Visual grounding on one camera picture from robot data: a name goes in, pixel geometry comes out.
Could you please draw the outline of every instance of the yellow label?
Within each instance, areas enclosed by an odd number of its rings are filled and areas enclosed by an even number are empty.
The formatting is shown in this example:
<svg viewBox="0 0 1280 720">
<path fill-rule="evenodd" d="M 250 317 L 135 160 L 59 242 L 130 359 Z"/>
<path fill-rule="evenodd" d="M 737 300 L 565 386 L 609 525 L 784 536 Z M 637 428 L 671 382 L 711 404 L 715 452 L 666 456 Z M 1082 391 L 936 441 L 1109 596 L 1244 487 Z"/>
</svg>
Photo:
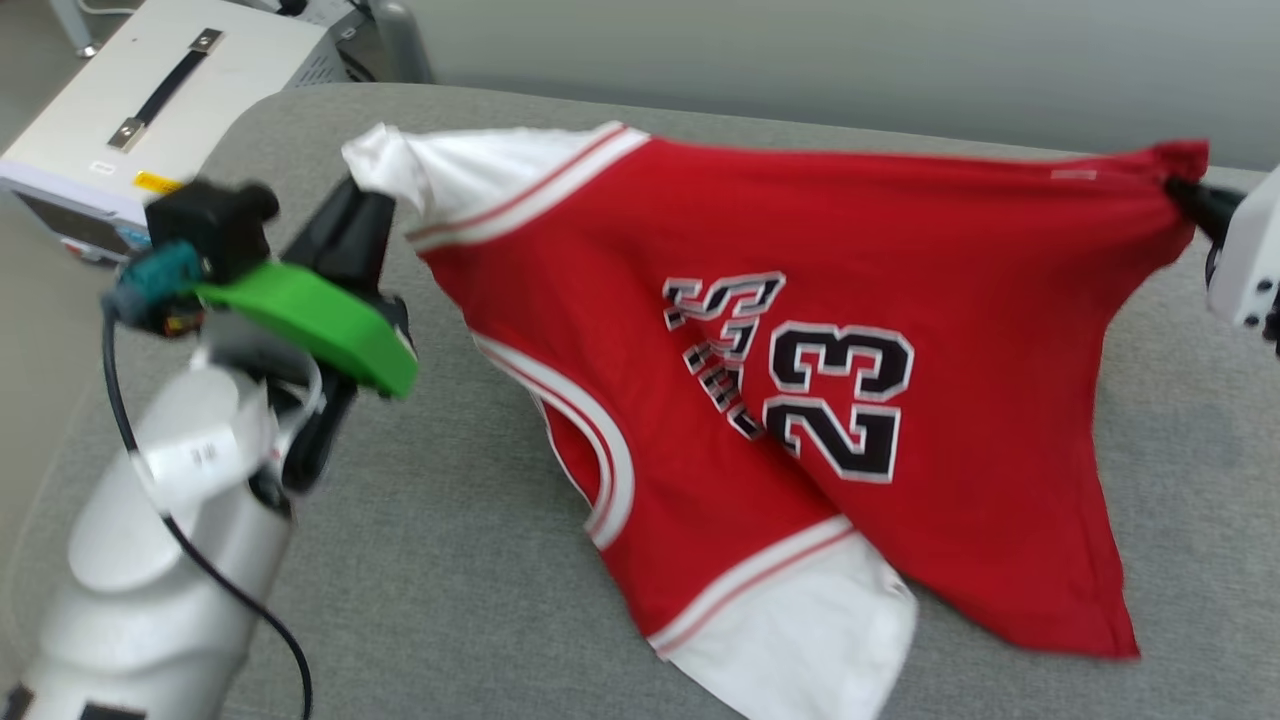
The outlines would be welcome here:
<svg viewBox="0 0 1280 720">
<path fill-rule="evenodd" d="M 141 187 L 142 190 L 159 192 L 160 195 L 169 195 L 170 192 L 182 187 L 182 183 L 178 181 L 163 178 L 160 176 L 154 176 L 151 173 L 138 173 L 133 178 L 133 184 Z"/>
</svg>

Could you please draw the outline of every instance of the green gripper part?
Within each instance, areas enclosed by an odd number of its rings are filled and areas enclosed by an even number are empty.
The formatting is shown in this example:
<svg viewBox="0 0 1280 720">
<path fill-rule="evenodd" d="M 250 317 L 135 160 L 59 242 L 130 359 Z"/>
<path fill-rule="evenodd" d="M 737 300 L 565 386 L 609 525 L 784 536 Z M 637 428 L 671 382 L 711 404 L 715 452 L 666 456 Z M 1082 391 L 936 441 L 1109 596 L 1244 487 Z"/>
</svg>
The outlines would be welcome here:
<svg viewBox="0 0 1280 720">
<path fill-rule="evenodd" d="M 408 341 L 367 302 L 306 268 L 269 261 L 230 284 L 198 284 L 195 293 L 243 314 L 361 387 L 392 397 L 413 387 L 417 355 Z"/>
</svg>

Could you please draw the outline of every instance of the floor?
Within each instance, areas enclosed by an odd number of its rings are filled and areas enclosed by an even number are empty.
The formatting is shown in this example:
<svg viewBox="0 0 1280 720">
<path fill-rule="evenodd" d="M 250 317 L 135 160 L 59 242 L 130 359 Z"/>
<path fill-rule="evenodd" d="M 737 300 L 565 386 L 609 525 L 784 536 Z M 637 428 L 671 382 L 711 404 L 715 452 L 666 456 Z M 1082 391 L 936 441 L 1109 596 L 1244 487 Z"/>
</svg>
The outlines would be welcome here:
<svg viewBox="0 0 1280 720">
<path fill-rule="evenodd" d="M 138 0 L 88 0 L 136 5 Z M 105 40 L 124 18 L 91 17 Z M 375 32 L 344 49 L 385 77 Z M 47 0 L 0 0 L 0 149 L 6 147 L 82 67 Z M 0 568 L 13 552 L 67 423 L 99 382 L 97 293 L 111 272 L 70 258 L 8 195 L 0 193 Z M 0 691 L 18 675 L 0 637 Z"/>
</svg>

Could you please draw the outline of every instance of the white equipment box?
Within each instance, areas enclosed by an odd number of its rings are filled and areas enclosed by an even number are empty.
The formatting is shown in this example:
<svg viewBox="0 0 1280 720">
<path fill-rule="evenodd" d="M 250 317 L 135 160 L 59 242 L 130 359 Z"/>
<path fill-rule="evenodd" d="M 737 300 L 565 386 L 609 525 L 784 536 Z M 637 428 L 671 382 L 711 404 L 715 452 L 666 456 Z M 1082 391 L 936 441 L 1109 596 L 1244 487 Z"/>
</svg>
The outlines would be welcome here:
<svg viewBox="0 0 1280 720">
<path fill-rule="evenodd" d="M 251 105 L 346 81 L 323 27 L 147 0 L 0 156 L 0 187 L 77 254 L 119 261 L 150 245 L 145 205 L 195 177 Z"/>
</svg>

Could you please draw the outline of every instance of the white fabric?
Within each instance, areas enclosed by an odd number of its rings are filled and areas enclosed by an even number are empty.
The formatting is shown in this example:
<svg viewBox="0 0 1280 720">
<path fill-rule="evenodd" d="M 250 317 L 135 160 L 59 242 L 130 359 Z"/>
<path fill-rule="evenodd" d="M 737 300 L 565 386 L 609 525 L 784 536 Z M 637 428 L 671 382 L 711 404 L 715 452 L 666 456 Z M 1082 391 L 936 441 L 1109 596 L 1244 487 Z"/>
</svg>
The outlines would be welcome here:
<svg viewBox="0 0 1280 720">
<path fill-rule="evenodd" d="M 686 641 L 663 630 L 650 642 L 724 705 L 751 720 L 879 715 L 911 646 L 915 597 L 847 519 L 748 559 L 672 626 L 717 594 Z"/>
<path fill-rule="evenodd" d="M 490 129 L 402 133 L 378 124 L 343 145 L 342 156 L 361 190 L 381 192 L 417 209 L 422 229 L 410 233 L 419 251 L 456 240 L 490 240 L 550 208 L 648 135 L 622 123 L 595 129 Z M 518 208 L 504 208 L 517 204 Z M 476 223 L 503 209 L 498 223 Z M 518 222 L 509 220 L 518 217 Z M 465 228 L 451 228 L 471 223 Z"/>
</svg>

